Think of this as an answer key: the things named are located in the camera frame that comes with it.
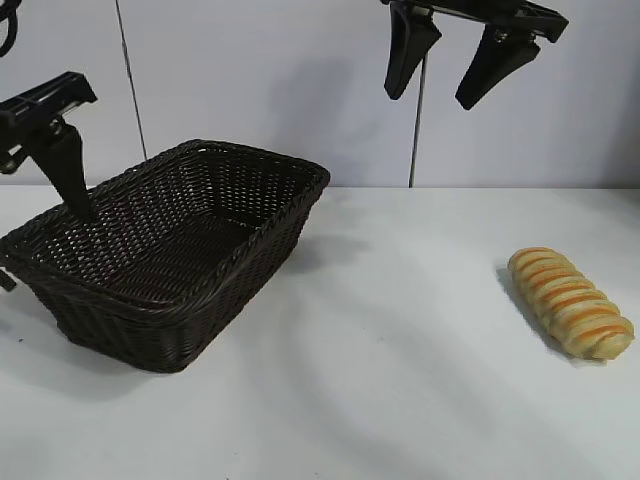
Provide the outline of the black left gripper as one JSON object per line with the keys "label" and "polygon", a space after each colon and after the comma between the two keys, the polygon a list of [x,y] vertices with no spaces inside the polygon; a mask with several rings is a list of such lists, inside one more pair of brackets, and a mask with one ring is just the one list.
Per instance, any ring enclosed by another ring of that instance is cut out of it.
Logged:
{"label": "black left gripper", "polygon": [[27,140],[51,126],[52,184],[81,221],[95,220],[85,181],[83,143],[78,130],[62,116],[97,100],[83,74],[65,72],[1,103],[1,172],[15,173],[27,158]]}

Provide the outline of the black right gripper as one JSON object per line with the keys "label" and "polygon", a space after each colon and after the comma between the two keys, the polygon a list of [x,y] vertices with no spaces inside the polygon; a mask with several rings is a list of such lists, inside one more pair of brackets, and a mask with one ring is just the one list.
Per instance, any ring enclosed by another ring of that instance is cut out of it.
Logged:
{"label": "black right gripper", "polygon": [[433,13],[487,25],[455,98],[471,110],[491,89],[540,52],[535,35],[556,43],[569,25],[559,12],[531,1],[382,1],[389,7],[391,41],[384,88],[399,99],[414,71],[442,37]]}

